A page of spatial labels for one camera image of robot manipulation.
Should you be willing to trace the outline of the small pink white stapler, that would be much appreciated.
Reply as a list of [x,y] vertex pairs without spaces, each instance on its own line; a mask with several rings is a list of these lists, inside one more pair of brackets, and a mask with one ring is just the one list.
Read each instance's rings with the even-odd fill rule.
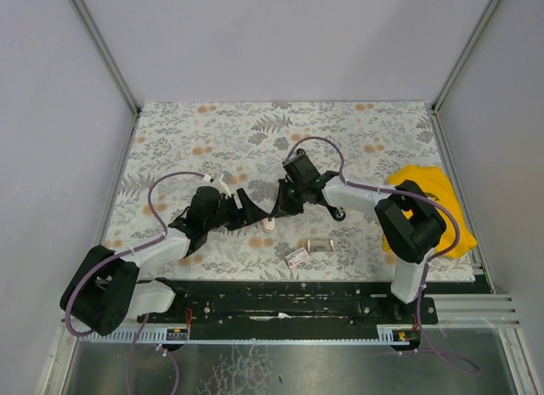
[[271,234],[275,230],[275,219],[266,217],[260,222],[260,225],[265,233]]

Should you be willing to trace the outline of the red white staple box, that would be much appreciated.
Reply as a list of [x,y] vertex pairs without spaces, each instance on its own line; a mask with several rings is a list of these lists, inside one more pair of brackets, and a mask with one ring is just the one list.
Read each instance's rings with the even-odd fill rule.
[[286,264],[289,268],[296,268],[301,263],[309,259],[309,253],[301,247],[286,255]]

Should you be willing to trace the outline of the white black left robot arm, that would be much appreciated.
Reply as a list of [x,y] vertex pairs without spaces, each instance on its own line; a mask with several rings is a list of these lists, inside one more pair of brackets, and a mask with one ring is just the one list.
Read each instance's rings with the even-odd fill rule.
[[192,255],[215,229],[233,231],[267,216],[243,189],[227,196],[211,186],[198,188],[190,205],[155,239],[121,253],[103,245],[88,252],[60,299],[66,327],[74,336],[107,336],[126,319],[167,312],[176,293],[164,281],[143,282],[143,275]]

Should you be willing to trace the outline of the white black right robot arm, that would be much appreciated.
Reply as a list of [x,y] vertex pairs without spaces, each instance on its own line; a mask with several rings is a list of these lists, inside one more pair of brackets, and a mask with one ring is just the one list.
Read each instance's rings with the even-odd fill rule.
[[446,231],[435,203],[410,180],[392,189],[343,181],[337,172],[309,178],[288,174],[279,180],[271,218],[303,213],[306,204],[325,207],[342,221],[346,210],[374,216],[389,248],[397,257],[392,294],[401,302],[414,302],[424,283],[425,266]]

